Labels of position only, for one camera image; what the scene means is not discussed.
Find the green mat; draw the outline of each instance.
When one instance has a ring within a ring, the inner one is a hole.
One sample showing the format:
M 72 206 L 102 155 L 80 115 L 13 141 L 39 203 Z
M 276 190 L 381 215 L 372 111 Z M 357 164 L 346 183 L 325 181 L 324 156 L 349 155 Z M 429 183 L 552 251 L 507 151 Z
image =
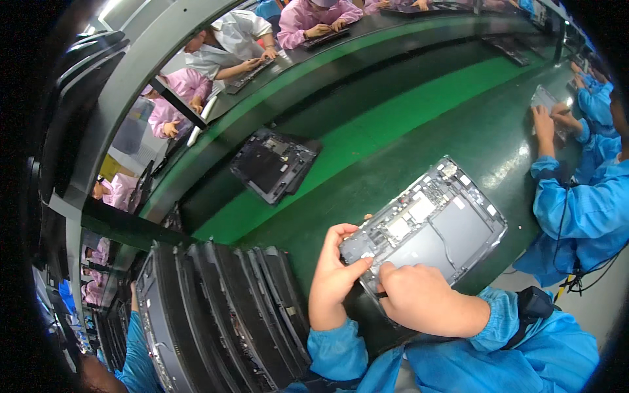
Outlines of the green mat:
M 374 107 L 321 139 L 323 151 L 296 195 L 287 196 L 277 207 L 272 207 L 247 190 L 193 236 L 200 240 L 213 237 L 218 243 L 225 244 L 236 242 L 349 165 L 470 98 L 545 62 L 535 56 L 530 58 L 532 64 L 522 68 L 503 57 L 487 60 L 427 82 Z M 421 102 L 421 110 L 418 110 L 417 102 Z

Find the white lab coat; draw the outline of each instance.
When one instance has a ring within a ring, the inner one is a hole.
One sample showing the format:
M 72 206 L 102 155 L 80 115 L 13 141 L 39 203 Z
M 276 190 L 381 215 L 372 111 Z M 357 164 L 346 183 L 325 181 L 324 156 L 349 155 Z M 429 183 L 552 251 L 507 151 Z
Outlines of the white lab coat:
M 214 37 L 225 50 L 201 45 L 194 53 L 186 53 L 186 65 L 214 80 L 225 68 L 234 67 L 250 58 L 262 56 L 264 49 L 256 42 L 271 33 L 271 24 L 251 11 L 230 11 L 212 23 Z

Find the white handle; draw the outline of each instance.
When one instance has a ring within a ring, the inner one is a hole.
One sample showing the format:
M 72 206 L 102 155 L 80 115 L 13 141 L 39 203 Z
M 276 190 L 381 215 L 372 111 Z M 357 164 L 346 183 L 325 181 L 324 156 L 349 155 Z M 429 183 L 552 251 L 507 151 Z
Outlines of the white handle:
M 205 108 L 203 108 L 203 112 L 201 112 L 201 117 L 203 119 L 208 118 L 209 112 L 212 110 L 212 107 L 214 106 L 214 103 L 216 102 L 217 98 L 218 96 L 214 96 L 209 99 L 208 104 L 205 105 Z M 190 137 L 188 138 L 188 142 L 186 143 L 186 145 L 188 147 L 192 146 L 196 142 L 196 138 L 199 136 L 200 133 L 201 133 L 201 129 L 199 127 L 194 127 L 194 130 L 192 130 L 192 133 L 190 134 Z

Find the pink cap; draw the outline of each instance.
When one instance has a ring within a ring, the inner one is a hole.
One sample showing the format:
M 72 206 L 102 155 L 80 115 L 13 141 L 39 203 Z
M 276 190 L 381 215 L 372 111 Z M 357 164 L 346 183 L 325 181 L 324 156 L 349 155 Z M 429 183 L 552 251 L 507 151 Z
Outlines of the pink cap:
M 338 3 L 338 0 L 310 0 L 310 1 L 312 1 L 319 7 L 325 7 L 325 8 L 330 8 L 334 4 Z
M 151 90 L 153 90 L 153 87 L 151 85 L 147 85 L 144 90 L 142 90 L 142 92 L 140 93 L 141 96 L 148 94 L 151 92 Z

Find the floor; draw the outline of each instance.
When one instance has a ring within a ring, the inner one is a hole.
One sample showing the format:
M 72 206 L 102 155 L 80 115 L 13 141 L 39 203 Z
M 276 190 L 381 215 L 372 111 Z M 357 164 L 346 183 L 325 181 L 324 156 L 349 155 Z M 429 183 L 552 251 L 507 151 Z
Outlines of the floor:
M 583 279 L 583 286 L 592 284 L 600 278 L 605 269 L 592 273 Z M 498 276 L 492 287 L 508 291 L 520 291 L 531 285 L 539 287 L 539 283 L 532 275 L 514 272 L 509 267 L 505 273 Z M 629 282 L 629 249 L 625 249 L 610 270 L 596 283 L 579 297 L 576 293 L 564 293 L 557 300 L 557 305 L 567 313 L 572 314 L 581 328 L 596 337 L 598 350 L 601 352 L 607 344 L 609 334 L 616 321 L 616 316 L 625 300 L 627 283 Z M 559 284 L 544 288 L 556 294 Z

